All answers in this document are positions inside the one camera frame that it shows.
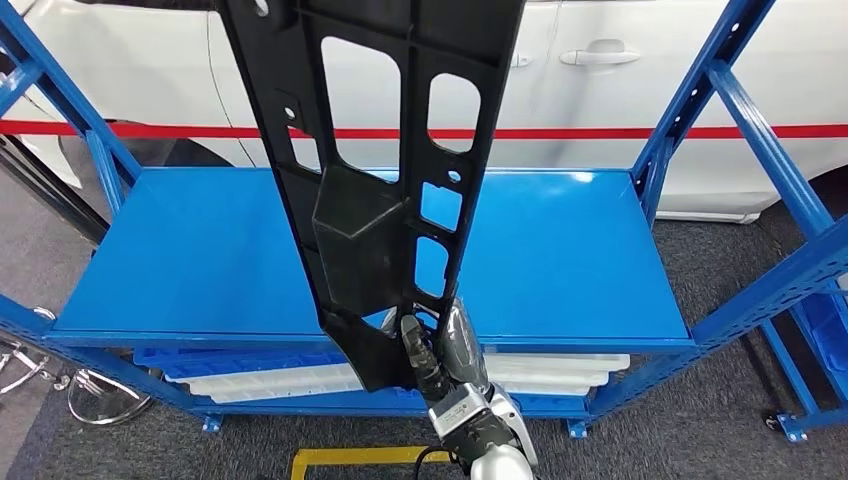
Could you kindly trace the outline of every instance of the white car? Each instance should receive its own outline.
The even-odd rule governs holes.
[[[107,119],[255,126],[213,0],[13,0]],[[529,2],[490,166],[628,167],[724,0]],[[778,0],[735,72],[808,178],[848,164],[848,3]],[[339,149],[360,166],[397,163],[398,72],[382,53],[322,45]],[[467,146],[479,98],[462,79],[432,86],[431,136]],[[59,120],[34,88],[5,118]],[[671,162],[661,216],[747,222],[777,193],[713,98]],[[56,137],[23,139],[79,186]],[[195,138],[235,166],[268,161],[258,139]],[[317,165],[314,143],[295,141]]]

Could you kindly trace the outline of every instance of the shelf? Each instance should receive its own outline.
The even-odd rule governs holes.
[[[522,415],[534,418],[587,417],[585,397],[510,394]],[[206,414],[285,414],[285,415],[368,415],[424,416],[427,407],[417,392],[387,388],[374,393],[364,391],[328,393],[303,397],[274,398],[251,402],[217,404],[208,397],[196,397],[193,410]]]
[[[439,196],[424,208],[445,205]],[[693,345],[626,171],[488,173],[459,295],[487,351]],[[48,336],[333,349],[314,309],[270,170],[151,169]]]

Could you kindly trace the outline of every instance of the blue metal shelf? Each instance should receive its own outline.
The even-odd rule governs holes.
[[[419,263],[422,275],[441,275],[435,258]],[[626,171],[490,172],[460,279],[487,351],[694,345]],[[609,301],[622,281],[629,287]],[[72,346],[333,348],[266,169],[145,171],[48,337]]]
[[[632,169],[493,171],[486,176],[460,283],[485,348],[657,352],[591,399],[517,395],[525,415],[568,419],[571,435],[583,436],[588,423],[763,326],[793,384],[803,387],[799,396],[809,415],[787,414],[781,420],[790,440],[793,432],[797,440],[803,428],[848,421],[845,408],[818,411],[776,333],[772,335],[771,318],[791,309],[808,342],[822,347],[810,317],[819,310],[810,307],[821,299],[816,292],[848,271],[848,218],[834,222],[827,214],[732,72],[773,3],[728,2]],[[398,396],[397,391],[216,405],[155,380],[100,348],[333,350],[318,327],[267,170],[143,171],[7,0],[0,0],[0,43],[17,64],[11,80],[0,86],[0,113],[27,85],[41,89],[86,139],[116,213],[56,322],[45,324],[0,295],[0,328],[205,416],[211,430],[220,427],[219,416],[225,413],[423,413],[419,399]],[[739,125],[808,241],[687,330],[650,226],[668,163],[713,93]],[[133,184],[126,200],[116,160]],[[442,215],[448,211],[446,202],[425,199],[423,210]],[[426,266],[430,260],[418,263]],[[279,278],[280,272],[286,277]],[[845,343],[834,341],[827,348],[848,348]],[[821,348],[813,351],[825,365],[833,360]],[[845,375],[828,371],[844,401]]]

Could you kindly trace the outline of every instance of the red stripe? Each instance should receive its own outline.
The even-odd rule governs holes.
[[[197,127],[181,125],[142,125],[138,123],[111,123],[119,137],[135,138],[259,138],[254,127]],[[499,128],[499,140],[644,140],[652,128]],[[848,138],[848,124],[830,125],[780,125],[774,127],[780,138]],[[309,138],[305,133],[291,129],[292,138]],[[337,128],[337,139],[393,140],[400,136],[396,128]],[[70,125],[63,122],[37,122],[28,120],[0,120],[0,134],[6,135],[74,135]],[[474,131],[463,128],[434,128],[430,136],[438,140],[467,140]],[[695,127],[687,138],[730,139],[742,138],[736,127]]]

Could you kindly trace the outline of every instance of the black plastic panel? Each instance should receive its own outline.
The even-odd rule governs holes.
[[[417,305],[447,315],[483,179],[523,0],[222,0],[218,7],[292,224],[324,331],[368,390],[414,386],[402,343],[363,316]],[[389,55],[401,72],[400,178],[388,183],[339,156],[321,41],[338,37]],[[472,147],[454,153],[427,132],[430,82],[473,83]],[[288,127],[312,136],[321,173],[297,163]],[[459,174],[455,180],[449,172]],[[423,184],[462,197],[455,231],[421,217]],[[416,244],[448,253],[440,296],[415,284]]]

